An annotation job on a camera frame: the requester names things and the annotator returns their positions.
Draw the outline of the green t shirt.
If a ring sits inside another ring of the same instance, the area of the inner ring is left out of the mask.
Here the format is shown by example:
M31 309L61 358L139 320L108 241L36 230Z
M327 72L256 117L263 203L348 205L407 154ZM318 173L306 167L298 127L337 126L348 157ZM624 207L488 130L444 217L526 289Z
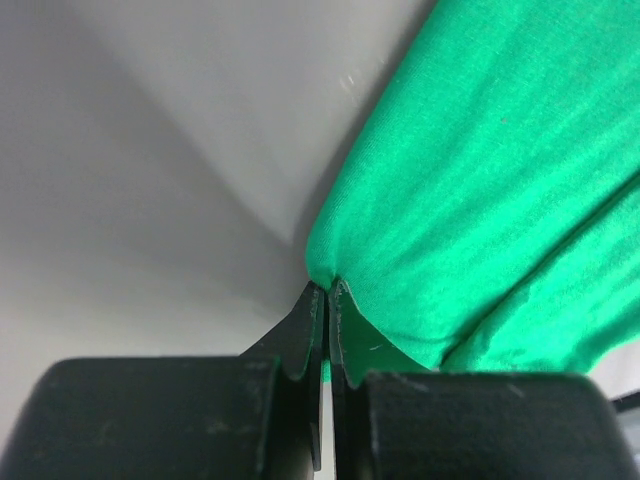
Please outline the green t shirt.
M306 266L440 371L590 371L639 337L639 5L440 1Z

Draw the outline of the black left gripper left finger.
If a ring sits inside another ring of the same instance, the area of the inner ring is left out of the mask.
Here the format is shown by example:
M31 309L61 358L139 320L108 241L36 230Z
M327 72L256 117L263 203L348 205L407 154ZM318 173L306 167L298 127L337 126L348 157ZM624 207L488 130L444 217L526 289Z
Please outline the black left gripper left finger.
M1 456L5 479L310 479L321 467L326 296L237 356L50 366Z

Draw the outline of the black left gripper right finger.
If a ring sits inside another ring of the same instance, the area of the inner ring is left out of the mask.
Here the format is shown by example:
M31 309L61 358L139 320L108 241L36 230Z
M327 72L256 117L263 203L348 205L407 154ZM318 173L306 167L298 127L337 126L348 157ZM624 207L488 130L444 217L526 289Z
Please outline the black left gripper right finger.
M631 479L610 401L575 374L428 371L327 296L335 473L340 479Z

